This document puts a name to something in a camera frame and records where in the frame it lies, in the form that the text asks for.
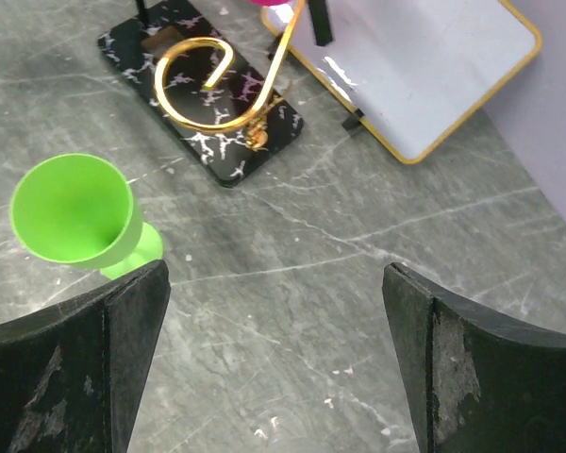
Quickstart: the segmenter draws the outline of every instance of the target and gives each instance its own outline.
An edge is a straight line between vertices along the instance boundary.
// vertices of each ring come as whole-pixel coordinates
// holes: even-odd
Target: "cup base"
[[[103,276],[114,280],[124,276],[153,260],[163,258],[163,241],[156,229],[142,223],[141,239],[134,251],[117,264],[101,269]]]

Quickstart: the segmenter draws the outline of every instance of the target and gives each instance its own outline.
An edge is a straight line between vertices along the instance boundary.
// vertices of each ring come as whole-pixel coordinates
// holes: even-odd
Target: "table surface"
[[[271,39],[249,2],[201,10],[254,62]],[[566,226],[478,112],[407,167],[299,65],[303,136],[237,189],[218,187],[109,71],[96,37],[132,1],[0,2],[0,323],[104,283],[18,245],[8,200],[71,151],[115,163],[162,233],[172,298],[131,452],[244,452],[292,414],[334,451],[416,452],[380,286],[399,260],[566,332]]]

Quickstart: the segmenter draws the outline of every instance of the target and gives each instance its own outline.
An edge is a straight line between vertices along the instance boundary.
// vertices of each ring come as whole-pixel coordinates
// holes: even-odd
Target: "black marble base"
[[[204,163],[221,185],[235,186],[298,137],[304,121],[285,101],[269,112],[269,141],[257,151],[245,145],[242,130],[208,135],[168,119],[153,91],[159,57],[182,39],[221,35],[187,0],[165,0],[148,12],[150,26],[146,29],[137,18],[131,18],[101,35],[99,48],[160,121]],[[202,90],[203,82],[219,58],[217,50],[196,49],[178,58],[169,70],[167,93],[172,105],[202,123],[229,121],[239,116],[251,106],[263,83],[258,71],[236,51],[235,63],[217,89]]]

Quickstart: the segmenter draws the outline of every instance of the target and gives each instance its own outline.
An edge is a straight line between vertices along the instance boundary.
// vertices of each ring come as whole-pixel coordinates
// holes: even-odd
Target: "pink object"
[[[249,0],[256,5],[260,5],[261,7],[274,7],[276,5],[283,5],[284,3],[288,3],[290,0]]]

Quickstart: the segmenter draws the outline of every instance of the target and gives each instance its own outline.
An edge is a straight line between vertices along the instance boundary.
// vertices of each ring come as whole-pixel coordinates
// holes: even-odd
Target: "gold wire hook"
[[[245,134],[248,147],[255,150],[261,148],[268,141],[265,116],[272,107],[283,100],[283,97],[277,97],[276,100],[271,103],[271,105],[267,105],[267,103],[269,102],[269,99],[271,98],[271,95],[273,93],[276,75],[281,67],[281,64],[283,63],[283,60],[285,59],[285,56],[287,55],[291,42],[291,35],[293,34],[295,26],[298,23],[300,13],[304,9],[305,4],[306,0],[296,1],[293,16],[291,17],[290,21],[285,27],[285,30],[283,31],[283,34],[281,35],[279,45],[276,48],[275,55],[273,56],[273,62],[268,70],[266,77],[264,78],[264,84],[262,85],[262,88],[258,93],[258,96],[256,97],[254,103],[243,114],[226,123],[219,125],[207,125],[197,123],[196,121],[182,115],[172,106],[172,104],[168,100],[168,96],[166,95],[164,88],[166,84],[166,75],[168,73],[168,69],[175,61],[175,59],[185,52],[199,47],[212,47],[221,49],[225,52],[225,56],[223,57],[222,61],[218,64],[216,69],[214,69],[214,71],[209,75],[208,80],[206,80],[206,82],[204,83],[204,90],[213,90],[214,88],[216,88],[218,83],[228,71],[231,64],[233,64],[233,60],[235,59],[235,51],[233,50],[231,45],[228,42],[221,40],[220,38],[212,38],[208,36],[188,38],[184,41],[174,44],[165,52],[165,54],[163,54],[156,66],[154,81],[155,94],[160,107],[165,113],[170,116],[170,118],[175,123],[178,123],[183,127],[197,130],[199,132],[206,132],[208,134],[225,133],[246,126]]]

